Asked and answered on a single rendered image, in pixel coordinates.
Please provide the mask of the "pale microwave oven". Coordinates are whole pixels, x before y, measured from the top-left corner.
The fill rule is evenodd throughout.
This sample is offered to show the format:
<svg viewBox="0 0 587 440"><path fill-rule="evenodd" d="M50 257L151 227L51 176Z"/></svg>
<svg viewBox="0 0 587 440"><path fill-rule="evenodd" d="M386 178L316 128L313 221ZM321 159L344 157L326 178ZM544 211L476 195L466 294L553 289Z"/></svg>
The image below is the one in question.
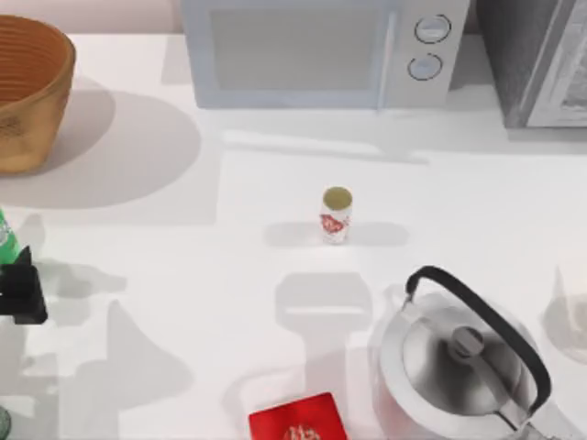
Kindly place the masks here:
<svg viewBox="0 0 587 440"><path fill-rule="evenodd" d="M470 0L181 0L194 95L208 109L430 108L446 100ZM443 15L449 35L415 36ZM443 70L412 79L412 58Z"/></svg>

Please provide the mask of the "red box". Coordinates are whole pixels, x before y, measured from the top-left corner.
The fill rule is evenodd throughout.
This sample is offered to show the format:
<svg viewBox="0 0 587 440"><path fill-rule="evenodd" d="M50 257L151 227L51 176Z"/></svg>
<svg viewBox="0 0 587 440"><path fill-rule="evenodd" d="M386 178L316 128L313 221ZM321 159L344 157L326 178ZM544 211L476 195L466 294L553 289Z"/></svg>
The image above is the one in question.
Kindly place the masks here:
<svg viewBox="0 0 587 440"><path fill-rule="evenodd" d="M249 415L251 440L350 440L330 392Z"/></svg>

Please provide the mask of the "brown woven basket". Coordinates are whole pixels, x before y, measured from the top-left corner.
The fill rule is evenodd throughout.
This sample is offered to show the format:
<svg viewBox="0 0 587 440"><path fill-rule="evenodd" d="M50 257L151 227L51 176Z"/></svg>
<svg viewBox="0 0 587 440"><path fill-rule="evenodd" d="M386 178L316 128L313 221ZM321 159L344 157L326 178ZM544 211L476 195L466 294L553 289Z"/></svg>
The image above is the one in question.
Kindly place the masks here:
<svg viewBox="0 0 587 440"><path fill-rule="evenodd" d="M0 174L39 168L56 141L76 48L53 25L0 14Z"/></svg>

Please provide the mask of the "red and white can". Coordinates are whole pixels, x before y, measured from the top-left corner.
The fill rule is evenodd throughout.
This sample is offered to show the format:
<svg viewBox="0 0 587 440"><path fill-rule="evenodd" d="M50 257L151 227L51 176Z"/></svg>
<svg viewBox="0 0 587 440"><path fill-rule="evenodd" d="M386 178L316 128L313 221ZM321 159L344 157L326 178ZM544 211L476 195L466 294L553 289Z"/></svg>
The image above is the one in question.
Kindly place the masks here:
<svg viewBox="0 0 587 440"><path fill-rule="evenodd" d="M337 245L347 238L352 205L353 197L349 189L333 186L325 190L322 197L320 225L327 243Z"/></svg>

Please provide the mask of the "green bottle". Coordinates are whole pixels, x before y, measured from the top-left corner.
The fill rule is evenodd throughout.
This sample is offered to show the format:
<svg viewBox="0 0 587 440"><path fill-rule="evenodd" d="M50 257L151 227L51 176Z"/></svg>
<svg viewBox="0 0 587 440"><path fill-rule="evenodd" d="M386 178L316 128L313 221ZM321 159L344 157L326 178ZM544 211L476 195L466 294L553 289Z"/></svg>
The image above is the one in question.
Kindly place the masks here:
<svg viewBox="0 0 587 440"><path fill-rule="evenodd" d="M14 263L21 251L17 236L0 208L0 265Z"/></svg>

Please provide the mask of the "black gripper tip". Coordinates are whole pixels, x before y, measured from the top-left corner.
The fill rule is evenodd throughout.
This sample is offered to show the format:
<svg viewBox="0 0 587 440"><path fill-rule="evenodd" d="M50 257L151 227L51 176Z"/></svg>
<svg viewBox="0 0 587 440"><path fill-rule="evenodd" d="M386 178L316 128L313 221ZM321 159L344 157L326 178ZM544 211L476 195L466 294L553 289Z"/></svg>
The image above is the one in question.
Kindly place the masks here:
<svg viewBox="0 0 587 440"><path fill-rule="evenodd" d="M48 319L39 271L29 246L14 263L0 265L0 316L15 325L43 325Z"/></svg>

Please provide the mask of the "clear glass cup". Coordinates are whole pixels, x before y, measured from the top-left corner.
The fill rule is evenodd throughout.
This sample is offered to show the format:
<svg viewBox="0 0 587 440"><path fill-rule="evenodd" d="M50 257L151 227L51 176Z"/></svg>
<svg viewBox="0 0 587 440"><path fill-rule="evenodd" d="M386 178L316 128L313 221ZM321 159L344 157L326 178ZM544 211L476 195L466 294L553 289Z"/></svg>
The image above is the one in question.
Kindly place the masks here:
<svg viewBox="0 0 587 440"><path fill-rule="evenodd" d="M587 286L570 288L560 266L555 268L552 294L541 322L561 355L587 366Z"/></svg>

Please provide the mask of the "round microwave knob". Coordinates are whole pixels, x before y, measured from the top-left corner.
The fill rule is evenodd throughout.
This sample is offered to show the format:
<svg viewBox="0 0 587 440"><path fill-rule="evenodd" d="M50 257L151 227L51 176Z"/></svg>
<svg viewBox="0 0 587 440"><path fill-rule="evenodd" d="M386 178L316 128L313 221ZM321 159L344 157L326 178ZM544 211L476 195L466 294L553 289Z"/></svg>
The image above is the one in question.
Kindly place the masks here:
<svg viewBox="0 0 587 440"><path fill-rule="evenodd" d="M450 31L451 22L443 15L423 17L415 25L416 38L425 44L439 43Z"/></svg>
<svg viewBox="0 0 587 440"><path fill-rule="evenodd" d="M435 79L443 70L443 60L438 55L428 53L420 58L412 58L407 71L412 79L426 82Z"/></svg>

